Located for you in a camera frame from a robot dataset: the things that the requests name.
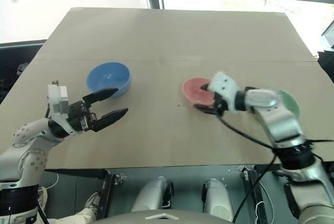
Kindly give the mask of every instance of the bowl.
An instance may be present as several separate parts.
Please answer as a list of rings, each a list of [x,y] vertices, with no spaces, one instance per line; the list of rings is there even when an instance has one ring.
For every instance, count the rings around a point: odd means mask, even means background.
[[[182,94],[191,105],[201,104],[208,107],[213,106],[214,94],[204,91],[200,87],[210,82],[207,78],[192,78],[182,84]]]
[[[129,68],[119,62],[107,62],[95,67],[88,74],[86,84],[91,92],[104,88],[118,88],[111,97],[124,94],[130,87],[131,75]]]
[[[297,101],[286,91],[278,90],[278,93],[283,98],[284,106],[299,120],[301,114]]]

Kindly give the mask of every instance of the blue bowl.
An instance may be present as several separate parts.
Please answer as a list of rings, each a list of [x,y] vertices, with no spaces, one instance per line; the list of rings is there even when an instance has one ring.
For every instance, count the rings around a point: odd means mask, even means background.
[[[90,71],[86,84],[91,92],[104,88],[118,88],[111,97],[124,94],[130,87],[131,75],[129,68],[119,62],[107,62]]]

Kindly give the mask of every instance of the green bowl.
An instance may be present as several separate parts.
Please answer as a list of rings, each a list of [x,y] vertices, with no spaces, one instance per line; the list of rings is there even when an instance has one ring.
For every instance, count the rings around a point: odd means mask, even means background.
[[[297,101],[287,92],[283,90],[278,90],[278,93],[283,98],[284,106],[293,113],[293,115],[299,120],[300,119],[300,110]]]

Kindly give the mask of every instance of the white cable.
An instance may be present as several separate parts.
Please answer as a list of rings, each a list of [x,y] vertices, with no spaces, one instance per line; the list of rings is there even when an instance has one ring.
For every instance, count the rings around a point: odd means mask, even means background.
[[[255,218],[255,222],[254,222],[254,224],[257,224],[257,220],[259,219],[259,217],[258,217],[258,215],[257,215],[257,207],[258,207],[261,203],[266,204],[264,201],[260,201],[260,202],[258,202],[258,203],[256,204],[256,206],[255,206],[255,215],[256,215],[256,218]]]
[[[263,188],[263,190],[265,191],[265,193],[266,193],[266,195],[267,195],[267,197],[269,199],[270,206],[271,206],[271,211],[272,211],[271,224],[273,224],[273,220],[275,219],[275,210],[273,208],[272,200],[271,200],[270,195],[269,195],[268,191],[266,190],[265,186],[263,186],[263,184],[260,181],[259,181],[259,183],[260,183],[260,186]]]
[[[55,183],[53,183],[52,186],[49,186],[49,187],[43,188],[43,189],[39,189],[38,192],[43,191],[43,190],[47,190],[47,189],[50,189],[50,188],[54,187],[58,183],[58,181],[59,181],[59,175],[57,174],[57,180],[56,180]]]

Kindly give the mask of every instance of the person's leg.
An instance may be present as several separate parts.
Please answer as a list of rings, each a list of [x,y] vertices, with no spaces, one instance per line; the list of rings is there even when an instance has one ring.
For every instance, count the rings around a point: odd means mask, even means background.
[[[75,215],[67,216],[61,219],[48,219],[50,224],[90,224],[96,220],[98,207],[100,202],[100,194],[93,193],[85,203],[85,208]],[[43,220],[38,215],[37,224],[43,224]]]

